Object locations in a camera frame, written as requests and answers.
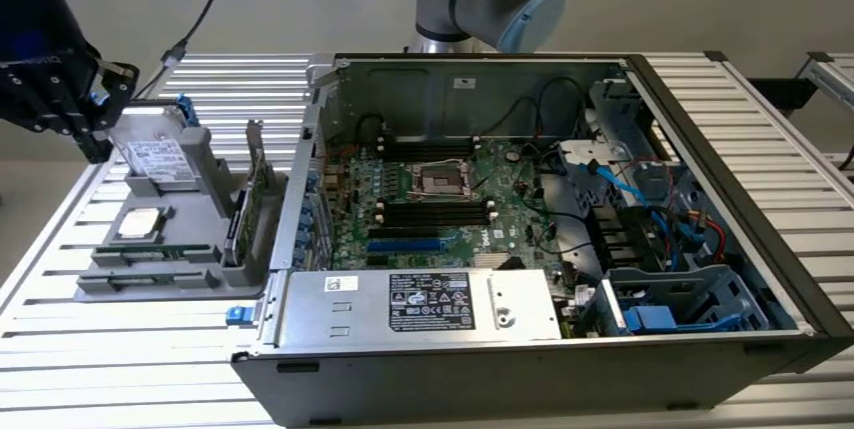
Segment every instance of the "power supply label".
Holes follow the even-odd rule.
[[[393,331],[475,328],[467,273],[391,274],[389,277],[389,327]]]

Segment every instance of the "cpu socket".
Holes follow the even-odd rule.
[[[413,165],[413,194],[454,198],[471,197],[469,164],[429,162]]]

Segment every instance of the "slotted metal table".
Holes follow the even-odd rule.
[[[726,61],[702,53],[647,58],[854,323],[852,183]],[[278,170],[288,169],[307,63],[299,55],[188,56],[164,85],[162,97],[186,93],[194,99],[215,152],[232,168],[248,165],[243,134],[252,118],[264,120],[270,159]],[[90,249],[128,193],[126,172],[120,162],[86,170],[0,289],[0,427],[276,427],[227,363],[255,337],[254,328],[226,327],[226,310],[239,301],[84,305],[72,300]],[[762,380],[713,411],[447,427],[854,427],[854,350],[806,374]]]
[[[809,79],[854,114],[854,54],[810,52],[798,76]]]

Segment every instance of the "circuit board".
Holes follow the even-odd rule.
[[[521,154],[521,146],[509,141],[491,140],[475,151],[470,160],[449,160],[435,163],[391,163],[371,156],[365,149],[348,157],[332,159],[336,193],[334,209],[335,250],[334,269],[371,269],[367,247],[369,230],[381,227],[375,221],[378,202],[391,205],[401,202],[494,201],[498,216],[489,226],[441,227],[441,250],[433,252],[383,253],[383,268],[413,269],[425,267],[475,267],[487,261],[501,260],[506,254],[522,260],[525,267],[542,268],[547,272],[561,269],[561,256],[535,247],[529,234],[539,234],[549,227],[549,220],[526,208],[514,192],[514,181],[525,169],[521,160],[510,161],[507,153]],[[439,188],[458,184],[454,170],[463,168],[469,194],[442,189],[438,194],[423,195],[417,189],[419,177]],[[543,241],[543,247],[557,251],[554,242]]]

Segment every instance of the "warning label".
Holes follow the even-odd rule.
[[[155,182],[192,181],[192,169],[175,139],[128,142],[140,169]]]
[[[467,273],[391,274],[389,294],[389,327],[393,331],[475,328]]]

